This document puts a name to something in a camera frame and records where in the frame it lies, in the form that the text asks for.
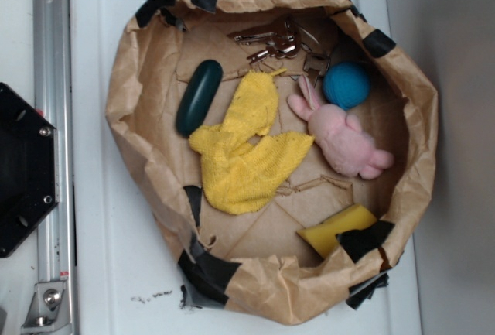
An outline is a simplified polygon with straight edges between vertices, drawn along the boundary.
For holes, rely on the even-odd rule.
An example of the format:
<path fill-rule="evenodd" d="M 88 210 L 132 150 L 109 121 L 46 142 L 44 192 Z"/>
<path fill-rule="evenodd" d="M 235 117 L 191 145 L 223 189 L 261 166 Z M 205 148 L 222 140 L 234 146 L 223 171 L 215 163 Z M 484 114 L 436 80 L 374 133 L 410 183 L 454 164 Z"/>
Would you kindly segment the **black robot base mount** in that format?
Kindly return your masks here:
<path fill-rule="evenodd" d="M 1 84 L 1 257 L 9 257 L 58 204 L 53 127 Z"/>

